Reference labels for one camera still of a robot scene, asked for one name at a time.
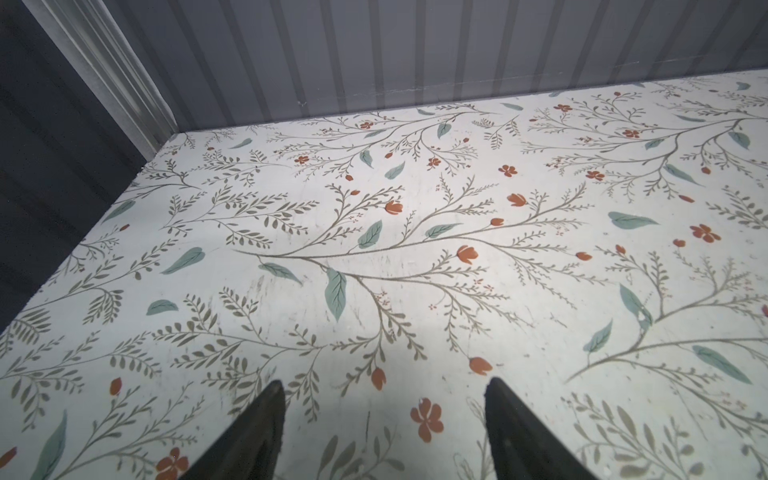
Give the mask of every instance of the orange flower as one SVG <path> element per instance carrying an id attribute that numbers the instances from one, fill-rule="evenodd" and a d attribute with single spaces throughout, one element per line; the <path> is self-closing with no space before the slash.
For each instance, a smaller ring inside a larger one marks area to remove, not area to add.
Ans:
<path id="1" fill-rule="evenodd" d="M 381 392 L 382 388 L 384 388 L 384 384 L 386 383 L 386 375 L 384 375 L 384 370 L 373 370 L 373 373 L 371 374 L 371 382 L 373 382 L 373 386 L 375 386 L 376 389 Z"/>
<path id="2" fill-rule="evenodd" d="M 442 415 L 442 408 L 437 403 L 435 405 L 424 398 L 419 402 L 419 409 L 411 409 L 411 418 L 414 422 L 419 423 L 419 437 L 424 440 L 424 443 L 430 443 L 432 441 L 432 430 L 434 433 L 440 433 L 444 429 L 442 422 L 440 422 L 440 415 Z"/>
<path id="3" fill-rule="evenodd" d="M 155 480 L 176 480 L 180 473 L 184 473 L 190 467 L 190 461 L 187 457 L 179 458 L 178 447 L 173 447 L 170 456 L 163 458 L 157 463 L 158 473 Z"/>
<path id="4" fill-rule="evenodd" d="M 109 394 L 116 396 L 118 393 L 120 393 L 121 388 L 123 388 L 123 381 L 120 380 L 120 377 L 117 377 L 116 379 L 112 380 L 112 383 L 109 384 Z"/>
<path id="5" fill-rule="evenodd" d="M 512 202 L 513 207 L 522 207 L 527 203 L 527 201 L 525 201 L 525 197 L 520 194 L 512 194 L 507 197 L 507 200 Z"/>
<path id="6" fill-rule="evenodd" d="M 474 247 L 467 247 L 466 245 L 462 245 L 461 247 L 459 247 L 458 251 L 456 252 L 456 256 L 462 262 L 469 263 L 470 265 L 472 265 L 472 262 L 470 260 L 477 258 L 478 253 L 475 252 Z"/>
<path id="7" fill-rule="evenodd" d="M 5 467 L 16 456 L 16 447 L 8 450 L 0 457 L 0 468 Z"/>
<path id="8" fill-rule="evenodd" d="M 594 171 L 591 171 L 591 172 L 587 172 L 587 178 L 594 178 L 598 182 L 602 182 L 603 179 L 605 178 L 605 175 L 601 174 L 597 170 L 594 170 Z"/>
<path id="9" fill-rule="evenodd" d="M 493 367 L 485 359 L 476 356 L 469 359 L 469 369 L 478 375 L 485 376 L 485 372 L 490 372 Z"/>
<path id="10" fill-rule="evenodd" d="M 514 167 L 510 167 L 509 165 L 502 165 L 501 168 L 498 169 L 500 172 L 504 172 L 504 175 L 506 177 L 511 177 L 512 175 L 517 175 L 518 172 L 515 170 Z"/>
<path id="11" fill-rule="evenodd" d="M 388 214 L 397 215 L 402 212 L 402 204 L 398 204 L 394 200 L 391 200 L 387 205 L 384 206 L 384 210 L 386 210 L 386 213 Z"/>
<path id="12" fill-rule="evenodd" d="M 690 229 L 694 231 L 694 237 L 703 238 L 707 243 L 714 243 L 715 240 L 722 240 L 720 235 L 712 233 L 712 229 L 703 223 L 700 223 L 698 227 L 691 227 Z"/>

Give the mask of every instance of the floral vinyl flooring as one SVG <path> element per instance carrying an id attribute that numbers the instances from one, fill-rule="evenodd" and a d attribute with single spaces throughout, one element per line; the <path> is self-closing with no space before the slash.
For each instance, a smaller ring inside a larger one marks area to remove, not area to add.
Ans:
<path id="1" fill-rule="evenodd" d="M 504 379 L 600 478 L 766 478 L 768 71 L 180 134 L 0 337 L 0 478 L 494 478 Z"/>

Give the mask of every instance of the painted leaf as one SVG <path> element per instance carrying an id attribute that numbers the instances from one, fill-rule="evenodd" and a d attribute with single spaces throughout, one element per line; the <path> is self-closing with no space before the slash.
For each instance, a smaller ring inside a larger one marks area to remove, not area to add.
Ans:
<path id="1" fill-rule="evenodd" d="M 168 275 L 170 273 L 177 272 L 186 266 L 190 266 L 193 263 L 201 261 L 203 258 L 205 258 L 205 252 L 203 252 L 203 249 L 200 247 L 190 248 L 184 255 L 179 257 L 179 260 L 176 260 L 173 265 L 169 266 L 161 273 Z"/>
<path id="2" fill-rule="evenodd" d="M 595 353 L 599 349 L 603 348 L 606 343 L 608 343 L 608 339 L 611 338 L 611 328 L 614 325 L 614 321 L 611 320 L 608 322 L 608 324 L 603 327 L 602 329 L 599 329 L 597 332 L 594 333 L 592 336 L 592 340 L 587 343 L 587 345 L 584 345 L 584 351 L 589 353 Z"/>
<path id="3" fill-rule="evenodd" d="M 245 147 L 245 146 L 246 146 L 246 145 L 248 145 L 250 142 L 251 142 L 251 139 L 250 139 L 250 138 L 246 138 L 245 140 L 241 141 L 239 144 L 235 145 L 234 147 L 230 147 L 230 148 L 240 148 L 240 147 Z"/>
<path id="4" fill-rule="evenodd" d="M 711 366 L 740 382 L 752 385 L 752 381 L 747 378 L 741 370 L 718 352 L 715 352 L 706 346 L 694 345 L 694 353 L 696 353 L 696 356 L 699 357 L 699 360 L 702 362 L 709 363 Z"/>
<path id="5" fill-rule="evenodd" d="M 293 275 L 293 272 L 291 272 L 290 270 L 288 270 L 286 267 L 282 265 L 278 265 L 277 263 L 262 263 L 261 265 L 259 265 L 259 268 L 269 273 L 272 273 L 274 276 L 278 278 L 287 278 L 288 280 L 293 280 L 294 282 L 298 282 L 299 285 L 303 285 L 301 283 L 301 280 L 296 278 L 296 275 Z"/>
<path id="6" fill-rule="evenodd" d="M 369 167 L 373 168 L 373 157 L 371 157 L 371 152 L 368 150 L 364 150 L 360 152 L 360 160 Z"/>
<path id="7" fill-rule="evenodd" d="M 346 448 L 343 449 L 341 453 L 339 453 L 339 456 L 333 463 L 333 467 L 331 467 L 331 475 L 328 478 L 333 478 L 333 474 L 336 473 L 336 470 L 348 464 L 349 461 L 352 460 L 353 456 L 355 456 L 355 442 L 347 445 Z"/>
<path id="8" fill-rule="evenodd" d="M 382 232 L 382 221 L 379 220 L 378 222 L 374 223 L 370 227 L 368 227 L 368 230 L 357 239 L 357 244 L 360 246 L 360 248 L 369 248 L 376 245 L 376 242 L 379 241 L 379 235 Z"/>
<path id="9" fill-rule="evenodd" d="M 442 137 L 443 135 L 447 134 L 451 131 L 451 124 L 441 123 L 439 127 L 437 127 L 437 138 Z"/>
<path id="10" fill-rule="evenodd" d="M 656 140 L 651 140 L 651 141 L 649 141 L 648 143 L 645 144 L 645 149 L 648 150 L 648 149 L 651 149 L 651 148 L 656 148 L 659 145 L 661 145 L 661 142 L 663 142 L 663 141 L 664 141 L 663 138 L 657 138 Z"/>
<path id="11" fill-rule="evenodd" d="M 128 210 L 130 210 L 130 209 L 131 209 L 131 207 L 133 207 L 135 204 L 136 204 L 136 202 L 134 202 L 133 200 L 129 200 L 129 201 L 127 201 L 127 202 L 123 202 L 122 204 L 120 204 L 120 206 L 119 206 L 119 207 L 117 207 L 117 208 L 115 208 L 114 210 L 112 210 L 112 213 L 111 213 L 111 214 L 109 214 L 109 215 L 107 215 L 107 218 L 105 218 L 105 219 L 102 221 L 102 223 L 103 223 L 103 222 L 106 222 L 107 220 L 109 220 L 109 219 L 111 219 L 111 218 L 115 218 L 117 215 L 121 215 L 121 214 L 124 214 L 125 212 L 127 212 Z"/>
<path id="12" fill-rule="evenodd" d="M 441 235 L 443 235 L 448 230 L 451 230 L 456 225 L 461 225 L 460 223 L 448 223 L 446 225 L 435 225 L 434 227 L 427 230 L 426 236 L 429 238 L 437 238 Z"/>
<path id="13" fill-rule="evenodd" d="M 176 303 L 165 299 L 155 300 L 149 304 L 149 308 L 147 308 L 147 315 L 157 315 L 158 313 L 170 312 L 171 310 L 174 312 L 179 311 L 179 307 L 176 306 Z"/>
<path id="14" fill-rule="evenodd" d="M 619 294 L 621 295 L 621 301 L 624 302 L 624 306 L 627 307 L 627 310 L 632 312 L 632 315 L 634 315 L 635 318 L 637 318 L 637 316 L 640 314 L 645 317 L 645 321 L 640 322 L 640 326 L 643 330 L 647 330 L 648 327 L 651 326 L 651 324 L 654 322 L 654 318 L 648 309 L 645 308 L 640 299 L 637 298 L 637 295 L 635 295 L 632 290 L 629 290 L 624 285 L 619 284 Z"/>
<path id="15" fill-rule="evenodd" d="M 682 120 L 686 120 L 686 121 L 697 121 L 697 122 L 703 122 L 704 121 L 703 118 L 691 118 L 691 117 L 686 117 L 685 115 L 675 115 L 675 116 L 680 118 L 680 119 L 682 119 Z"/>
<path id="16" fill-rule="evenodd" d="M 658 225 L 658 223 L 648 217 L 637 217 L 621 212 L 608 212 L 608 216 L 612 220 L 612 224 L 622 230 L 633 230 L 635 228 L 645 227 L 646 225 Z"/>
<path id="17" fill-rule="evenodd" d="M 691 182 L 692 184 L 696 184 L 696 185 L 698 185 L 698 184 L 696 183 L 696 181 L 694 180 L 694 178 L 693 178 L 693 177 L 691 177 L 689 174 L 685 173 L 684 171 L 682 171 L 681 169 L 679 169 L 679 168 L 675 167 L 675 166 L 674 166 L 674 165 L 672 165 L 672 164 L 666 164 L 666 165 L 664 165 L 664 169 L 665 169 L 666 171 L 668 171 L 669 173 L 673 174 L 673 175 L 674 175 L 675 177 L 677 177 L 677 178 L 682 178 L 682 179 L 683 179 L 683 180 L 685 180 L 685 181 L 689 181 L 689 182 Z"/>
<path id="18" fill-rule="evenodd" d="M 336 453 L 336 446 L 339 444 L 339 437 L 334 435 L 328 441 L 325 450 L 323 450 L 323 456 L 320 457 L 320 467 L 317 469 L 317 476 L 320 477 L 320 472 L 333 460 L 333 455 Z"/>
<path id="19" fill-rule="evenodd" d="M 56 469 L 61 454 L 64 453 L 65 441 L 67 439 L 67 411 L 64 411 L 64 416 L 61 419 L 61 423 L 58 424 L 56 430 L 53 431 L 48 441 L 43 445 L 43 449 L 40 452 L 38 458 L 38 466 L 35 467 L 35 471 L 32 472 L 32 476 L 29 480 L 46 480 L 51 477 L 51 474 Z"/>
<path id="20" fill-rule="evenodd" d="M 747 137 L 746 134 L 743 134 L 740 131 L 729 131 L 728 136 L 733 138 L 733 141 L 746 148 L 747 150 L 750 149 L 750 138 Z"/>
<path id="21" fill-rule="evenodd" d="M 400 175 L 402 173 L 402 169 L 405 167 L 406 167 L 406 163 L 402 162 L 397 167 L 390 169 L 387 173 L 384 174 L 384 176 L 389 178 L 390 180 L 395 180 L 395 177 Z"/>
<path id="22" fill-rule="evenodd" d="M 346 277 L 343 273 L 339 273 L 333 268 L 328 269 L 326 303 L 338 322 L 346 306 Z"/>

